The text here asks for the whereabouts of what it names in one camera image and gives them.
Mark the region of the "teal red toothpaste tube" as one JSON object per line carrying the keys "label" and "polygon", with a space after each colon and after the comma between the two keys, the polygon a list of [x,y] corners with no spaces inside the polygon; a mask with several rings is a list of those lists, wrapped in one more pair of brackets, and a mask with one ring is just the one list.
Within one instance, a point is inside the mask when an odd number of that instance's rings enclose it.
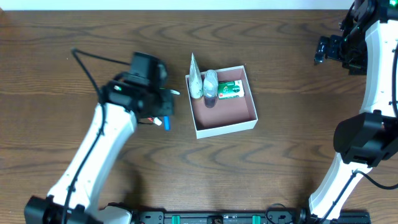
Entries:
{"label": "teal red toothpaste tube", "polygon": [[163,121],[158,117],[148,117],[148,118],[141,118],[138,121],[139,124],[147,124],[147,125],[156,125],[161,126]]}

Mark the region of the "blue disposable razor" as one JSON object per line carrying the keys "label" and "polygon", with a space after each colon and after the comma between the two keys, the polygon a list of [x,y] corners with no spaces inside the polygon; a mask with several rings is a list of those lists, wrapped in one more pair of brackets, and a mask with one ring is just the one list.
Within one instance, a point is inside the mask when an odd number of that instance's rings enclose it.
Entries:
{"label": "blue disposable razor", "polygon": [[170,131],[170,118],[168,116],[164,116],[164,128],[166,131]]}

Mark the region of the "white cosmetic tube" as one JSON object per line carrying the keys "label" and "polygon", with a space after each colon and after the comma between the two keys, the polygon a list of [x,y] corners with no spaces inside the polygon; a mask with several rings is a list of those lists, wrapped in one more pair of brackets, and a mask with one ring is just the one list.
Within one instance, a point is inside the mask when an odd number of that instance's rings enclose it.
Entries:
{"label": "white cosmetic tube", "polygon": [[203,96],[203,81],[194,54],[191,56],[188,86],[193,99],[200,99]]}

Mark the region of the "clear bottle dark cap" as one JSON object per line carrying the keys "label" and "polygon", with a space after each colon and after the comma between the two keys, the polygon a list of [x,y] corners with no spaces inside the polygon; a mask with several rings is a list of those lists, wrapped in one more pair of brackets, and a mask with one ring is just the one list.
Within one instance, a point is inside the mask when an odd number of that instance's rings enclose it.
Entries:
{"label": "clear bottle dark cap", "polygon": [[215,70],[208,70],[205,73],[205,79],[203,81],[203,96],[205,106],[212,108],[216,104],[218,96],[218,76]]}

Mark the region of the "green soap packet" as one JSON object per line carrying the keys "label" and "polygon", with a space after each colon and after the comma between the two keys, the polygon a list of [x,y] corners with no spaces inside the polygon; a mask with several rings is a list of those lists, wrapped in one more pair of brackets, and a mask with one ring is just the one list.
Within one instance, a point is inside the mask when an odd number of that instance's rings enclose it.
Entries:
{"label": "green soap packet", "polygon": [[230,98],[241,98],[243,96],[244,96],[244,89],[243,89],[242,80],[219,82],[218,98],[220,100],[230,99]]}

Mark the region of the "white cardboard box pink inside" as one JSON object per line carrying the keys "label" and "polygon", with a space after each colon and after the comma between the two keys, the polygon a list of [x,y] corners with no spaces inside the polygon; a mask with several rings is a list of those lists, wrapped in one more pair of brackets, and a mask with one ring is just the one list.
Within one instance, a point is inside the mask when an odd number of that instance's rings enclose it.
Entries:
{"label": "white cardboard box pink inside", "polygon": [[221,82],[241,80],[244,96],[217,100],[207,108],[203,98],[188,95],[196,137],[198,139],[245,131],[255,127],[258,116],[244,66],[218,69]]}

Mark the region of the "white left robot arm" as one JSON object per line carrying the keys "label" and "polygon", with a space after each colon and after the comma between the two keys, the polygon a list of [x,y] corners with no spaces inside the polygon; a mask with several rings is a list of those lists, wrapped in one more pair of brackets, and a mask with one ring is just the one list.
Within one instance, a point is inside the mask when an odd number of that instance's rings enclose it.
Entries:
{"label": "white left robot arm", "polygon": [[164,87],[168,73],[163,61],[135,52],[128,66],[102,87],[86,73],[98,96],[90,128],[47,196],[29,199],[26,223],[133,223],[133,211],[121,205],[100,209],[100,193],[140,119],[172,115],[174,98]]}

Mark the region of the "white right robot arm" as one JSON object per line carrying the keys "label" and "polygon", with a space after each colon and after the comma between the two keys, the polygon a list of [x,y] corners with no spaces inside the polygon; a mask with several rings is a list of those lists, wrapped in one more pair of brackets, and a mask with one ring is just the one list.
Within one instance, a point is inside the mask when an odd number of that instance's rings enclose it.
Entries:
{"label": "white right robot arm", "polygon": [[320,37],[314,63],[332,59],[350,75],[365,75],[364,100],[358,115],[337,125],[333,162],[297,223],[370,223],[367,212],[341,210],[358,182],[397,188],[368,175],[397,153],[397,1],[355,1],[340,30],[341,36]]}

